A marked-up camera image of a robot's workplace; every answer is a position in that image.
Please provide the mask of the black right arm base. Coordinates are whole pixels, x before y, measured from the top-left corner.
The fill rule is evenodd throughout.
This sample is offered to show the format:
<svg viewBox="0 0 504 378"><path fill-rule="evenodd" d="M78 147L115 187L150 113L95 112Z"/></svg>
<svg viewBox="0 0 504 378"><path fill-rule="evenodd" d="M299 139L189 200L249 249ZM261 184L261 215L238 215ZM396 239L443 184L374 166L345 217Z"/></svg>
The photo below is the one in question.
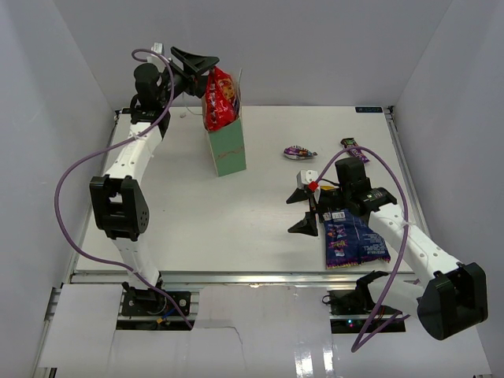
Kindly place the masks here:
<svg viewBox="0 0 504 378"><path fill-rule="evenodd" d="M328 291L328 293L322 297L321 301L329 308L330 324L333 335L357 335L363 328L372 309L372 307L366 309L353 290ZM394 313L394 309L388 306L382 306L367 328L366 333L370 333L386 323ZM405 322L395 319L380 332L406 332Z"/></svg>

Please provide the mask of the red candy bag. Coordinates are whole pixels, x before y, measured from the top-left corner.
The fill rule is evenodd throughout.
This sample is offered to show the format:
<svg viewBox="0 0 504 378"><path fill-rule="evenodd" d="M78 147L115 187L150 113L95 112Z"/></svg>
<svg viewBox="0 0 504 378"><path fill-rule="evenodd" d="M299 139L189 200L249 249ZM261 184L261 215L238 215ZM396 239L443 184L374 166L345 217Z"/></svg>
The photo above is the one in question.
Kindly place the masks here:
<svg viewBox="0 0 504 378"><path fill-rule="evenodd" d="M209 132L218 131L239 118L239 90L232 76L218 67L209 75L204 97L204 125Z"/></svg>

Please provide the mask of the blue purple snack bag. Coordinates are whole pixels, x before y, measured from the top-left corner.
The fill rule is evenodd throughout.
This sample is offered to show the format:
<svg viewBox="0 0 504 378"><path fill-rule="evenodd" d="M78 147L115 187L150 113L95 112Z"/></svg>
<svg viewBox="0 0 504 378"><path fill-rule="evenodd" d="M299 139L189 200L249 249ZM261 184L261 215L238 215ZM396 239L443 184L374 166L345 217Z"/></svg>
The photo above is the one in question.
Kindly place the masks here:
<svg viewBox="0 0 504 378"><path fill-rule="evenodd" d="M390 262L384 239L348 210L323 213L322 219L326 269Z"/></svg>

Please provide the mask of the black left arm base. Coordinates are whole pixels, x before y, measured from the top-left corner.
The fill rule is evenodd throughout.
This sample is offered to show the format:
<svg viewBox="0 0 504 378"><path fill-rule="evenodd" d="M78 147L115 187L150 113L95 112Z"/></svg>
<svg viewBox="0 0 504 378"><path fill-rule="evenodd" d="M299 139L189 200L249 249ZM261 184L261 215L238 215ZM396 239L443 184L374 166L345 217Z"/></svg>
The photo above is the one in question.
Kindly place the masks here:
<svg viewBox="0 0 504 378"><path fill-rule="evenodd" d="M166 291L177 304L180 311L164 295L151 289L141 290L130 287L124 290L120 315L123 317L157 317L167 320L170 317L190 314L191 292Z"/></svg>

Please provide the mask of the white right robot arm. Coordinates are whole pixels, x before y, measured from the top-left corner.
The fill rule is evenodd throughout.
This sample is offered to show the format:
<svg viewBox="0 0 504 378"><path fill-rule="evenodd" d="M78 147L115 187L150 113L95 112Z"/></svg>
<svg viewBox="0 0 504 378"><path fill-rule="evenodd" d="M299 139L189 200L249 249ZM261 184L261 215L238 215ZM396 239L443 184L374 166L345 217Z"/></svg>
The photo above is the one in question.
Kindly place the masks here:
<svg viewBox="0 0 504 378"><path fill-rule="evenodd" d="M416 283L407 283L395 279L397 267L373 271L357 280L340 306L371 319L382 308L394 310L393 319L415 317L437 340L486 321L484 270L475 262L460 262L411 224L406 206L385 188L373 187L358 158L338 160L335 168L338 182L329 186L313 170L298 173L287 203L306 201L309 210L289 233L321 235L328 268L389 261L393 248L396 262L405 262L417 277Z"/></svg>

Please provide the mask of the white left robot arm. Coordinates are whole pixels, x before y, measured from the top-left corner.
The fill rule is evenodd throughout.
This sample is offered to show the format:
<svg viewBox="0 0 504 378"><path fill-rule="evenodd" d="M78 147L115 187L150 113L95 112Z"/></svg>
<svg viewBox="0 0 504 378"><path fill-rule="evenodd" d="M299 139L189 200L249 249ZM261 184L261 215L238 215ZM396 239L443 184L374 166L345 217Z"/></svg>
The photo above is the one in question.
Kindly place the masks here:
<svg viewBox="0 0 504 378"><path fill-rule="evenodd" d="M95 223L105 232L128 268L129 288L143 290L139 304L150 314L160 313L166 294L156 285L161 278L142 239L150 211L141 189L143 174L167 132L172 101L181 94L201 98L218 57L202 56L172 47L176 62L154 45L153 55L140 59L135 69L136 93L126 110L130 118L128 143L112 165L90 182Z"/></svg>

